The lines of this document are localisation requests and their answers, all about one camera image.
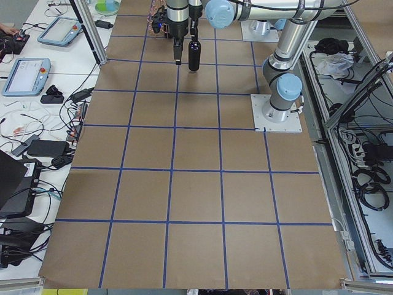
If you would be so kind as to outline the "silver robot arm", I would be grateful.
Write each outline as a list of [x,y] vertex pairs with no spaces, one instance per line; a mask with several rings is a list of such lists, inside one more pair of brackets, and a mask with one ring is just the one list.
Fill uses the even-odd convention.
[[167,0],[166,6],[166,23],[173,37],[174,60],[181,65],[184,37],[188,33],[189,3],[187,0]]
[[309,39],[307,31],[319,20],[356,1],[201,1],[211,26],[224,29],[234,21],[286,21],[274,52],[263,65],[271,89],[268,110],[287,112],[302,92],[302,82],[290,73],[297,54]]

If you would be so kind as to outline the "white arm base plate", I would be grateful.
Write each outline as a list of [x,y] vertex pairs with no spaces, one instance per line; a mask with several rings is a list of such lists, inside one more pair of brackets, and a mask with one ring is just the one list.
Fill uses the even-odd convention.
[[245,42],[277,43],[279,41],[278,30],[268,21],[243,21],[241,22],[241,31]]

